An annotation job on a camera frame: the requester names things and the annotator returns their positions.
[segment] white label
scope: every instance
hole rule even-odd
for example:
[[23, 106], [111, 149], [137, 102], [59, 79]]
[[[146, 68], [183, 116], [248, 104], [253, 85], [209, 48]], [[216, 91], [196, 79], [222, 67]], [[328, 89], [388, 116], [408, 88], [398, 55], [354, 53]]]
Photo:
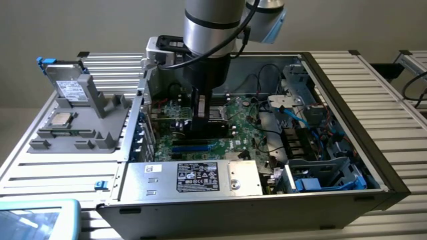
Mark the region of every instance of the white label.
[[161, 164], [145, 165], [145, 173], [157, 173], [161, 172]]
[[87, 101], [87, 97], [77, 81], [55, 81], [55, 84], [69, 102]]

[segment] robotic arm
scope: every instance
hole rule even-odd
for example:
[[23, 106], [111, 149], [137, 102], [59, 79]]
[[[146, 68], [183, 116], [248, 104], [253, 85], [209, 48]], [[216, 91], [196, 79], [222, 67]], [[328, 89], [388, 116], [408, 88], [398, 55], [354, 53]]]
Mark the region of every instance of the robotic arm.
[[282, 0], [185, 0], [182, 63], [158, 68], [182, 68], [192, 85], [193, 130], [208, 123], [212, 89], [225, 82], [237, 35], [249, 33], [246, 40], [273, 43], [284, 16]]

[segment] sticker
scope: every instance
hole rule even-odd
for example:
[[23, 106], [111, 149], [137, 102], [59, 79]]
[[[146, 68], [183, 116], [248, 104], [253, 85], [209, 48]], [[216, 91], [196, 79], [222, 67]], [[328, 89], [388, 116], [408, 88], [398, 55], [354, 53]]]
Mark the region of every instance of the sticker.
[[55, 81], [55, 84], [69, 102], [87, 101], [87, 97], [77, 81]]
[[145, 173], [158, 173], [161, 172], [161, 164], [145, 165]]
[[175, 191], [179, 193], [220, 190], [218, 167], [216, 162], [178, 163]]

